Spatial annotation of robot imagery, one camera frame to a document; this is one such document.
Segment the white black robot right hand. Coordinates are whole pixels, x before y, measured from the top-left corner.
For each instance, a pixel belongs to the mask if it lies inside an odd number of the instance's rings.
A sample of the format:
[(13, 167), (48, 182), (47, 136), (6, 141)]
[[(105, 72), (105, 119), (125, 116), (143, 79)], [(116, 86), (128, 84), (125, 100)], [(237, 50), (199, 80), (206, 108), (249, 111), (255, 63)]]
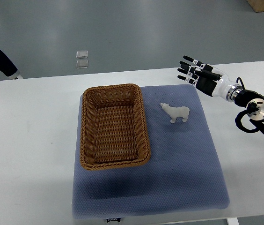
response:
[(189, 56), (183, 56), (177, 69), (181, 74), (177, 77), (210, 97), (221, 97), (233, 102), (237, 94), (244, 90), (237, 82), (229, 79), (228, 75), (218, 68), (203, 63)]

